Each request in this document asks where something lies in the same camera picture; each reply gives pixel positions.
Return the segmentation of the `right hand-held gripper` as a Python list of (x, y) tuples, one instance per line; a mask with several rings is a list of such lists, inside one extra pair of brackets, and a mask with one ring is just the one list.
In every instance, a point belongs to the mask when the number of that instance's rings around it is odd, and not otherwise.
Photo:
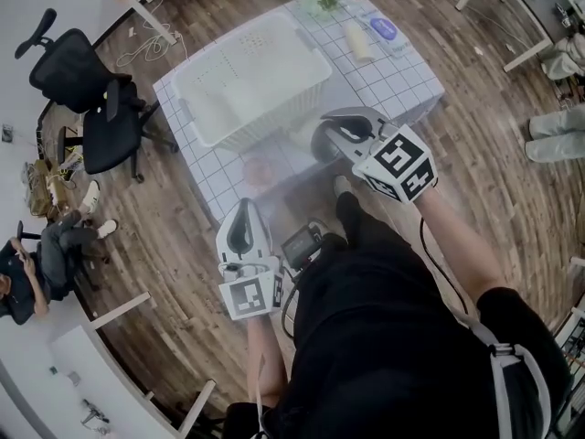
[(353, 174), (375, 192), (411, 203), (437, 179), (430, 148), (407, 124), (374, 142), (389, 119), (372, 107), (340, 108), (321, 119), (333, 124), (336, 147), (352, 163)]

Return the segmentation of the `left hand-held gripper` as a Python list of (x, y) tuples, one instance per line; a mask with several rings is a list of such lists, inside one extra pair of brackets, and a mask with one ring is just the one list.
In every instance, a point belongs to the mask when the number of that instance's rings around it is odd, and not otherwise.
[[(229, 317), (242, 320), (268, 315), (282, 305), (282, 259), (271, 255), (269, 229), (256, 205), (244, 198), (228, 213), (216, 238), (219, 291)], [(261, 258), (256, 261), (232, 260)]]

